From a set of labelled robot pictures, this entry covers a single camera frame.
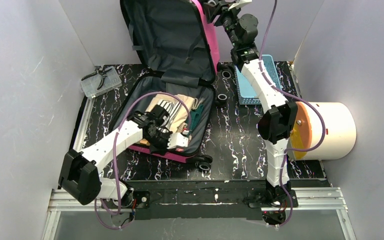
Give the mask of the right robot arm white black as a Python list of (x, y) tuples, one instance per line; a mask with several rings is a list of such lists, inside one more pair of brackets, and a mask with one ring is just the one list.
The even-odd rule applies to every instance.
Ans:
[(232, 44), (232, 62), (251, 84), (265, 111), (257, 125), (267, 152), (265, 199), (282, 202), (291, 195), (287, 145), (298, 106), (276, 89), (267, 73), (255, 44), (258, 19), (248, 13), (238, 16), (241, 7), (248, 3), (247, 0), (209, 0), (203, 9), (207, 23), (223, 27)]

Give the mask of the pink hard-shell suitcase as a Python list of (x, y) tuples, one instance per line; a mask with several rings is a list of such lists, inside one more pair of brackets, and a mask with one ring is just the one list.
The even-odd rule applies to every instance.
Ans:
[[(221, 103), (213, 86), (222, 70), (215, 26), (207, 23), (204, 0), (122, 0), (120, 8), (129, 35), (147, 73), (139, 77), (110, 125), (116, 129), (128, 110), (145, 112), (157, 94), (167, 95), (187, 106), (176, 95), (196, 98), (192, 110), (203, 104), (196, 128), (188, 133), (188, 147), (151, 154), (140, 141), (133, 151), (211, 168), (212, 157), (200, 152), (213, 108)], [(191, 114), (187, 114), (191, 123)]]

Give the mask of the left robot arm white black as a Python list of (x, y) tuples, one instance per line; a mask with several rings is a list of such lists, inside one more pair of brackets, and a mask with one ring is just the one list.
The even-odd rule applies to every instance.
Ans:
[(127, 119), (110, 134), (81, 151), (70, 149), (64, 156), (58, 185), (81, 205), (96, 199), (122, 200), (129, 187), (114, 178), (101, 177), (104, 168), (117, 156), (146, 139), (159, 150), (168, 148), (170, 132), (162, 132), (169, 113), (156, 105), (151, 111), (130, 113)]

